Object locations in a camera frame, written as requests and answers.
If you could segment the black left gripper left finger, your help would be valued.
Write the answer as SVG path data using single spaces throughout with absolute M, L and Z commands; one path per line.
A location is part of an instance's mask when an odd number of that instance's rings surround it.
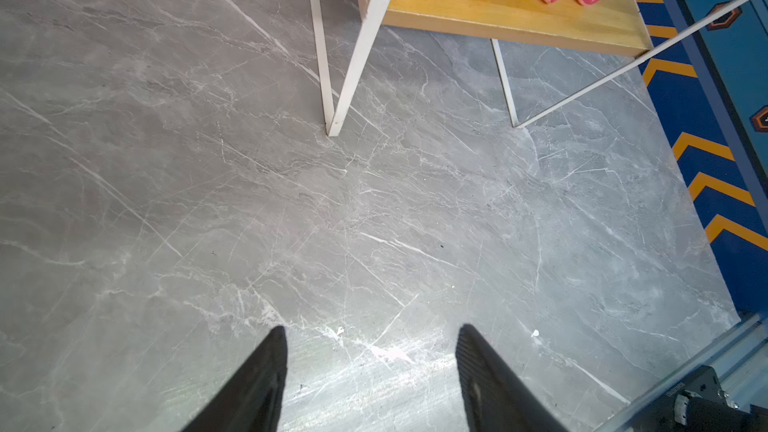
M 276 326 L 183 432 L 275 432 L 287 376 L 285 328 Z

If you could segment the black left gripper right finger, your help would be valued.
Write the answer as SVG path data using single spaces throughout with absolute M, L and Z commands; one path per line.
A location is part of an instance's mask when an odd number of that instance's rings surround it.
M 474 326 L 460 328 L 455 357 L 471 431 L 565 429 Z

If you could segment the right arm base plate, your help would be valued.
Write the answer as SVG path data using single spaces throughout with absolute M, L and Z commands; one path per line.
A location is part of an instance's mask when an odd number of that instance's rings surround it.
M 767 430 L 767 409 L 728 403 L 715 369 L 702 365 L 641 410 L 629 431 L 754 432 Z

